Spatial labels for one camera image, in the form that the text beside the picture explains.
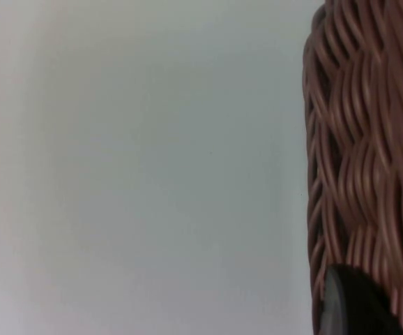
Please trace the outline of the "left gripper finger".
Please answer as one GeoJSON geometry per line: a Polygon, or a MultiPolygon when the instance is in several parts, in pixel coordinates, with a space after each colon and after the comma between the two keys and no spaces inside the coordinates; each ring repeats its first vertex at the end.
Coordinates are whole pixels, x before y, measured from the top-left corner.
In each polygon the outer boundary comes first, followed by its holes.
{"type": "Polygon", "coordinates": [[[326,271],[319,333],[328,335],[403,334],[387,295],[362,270],[332,265],[326,271]]]}

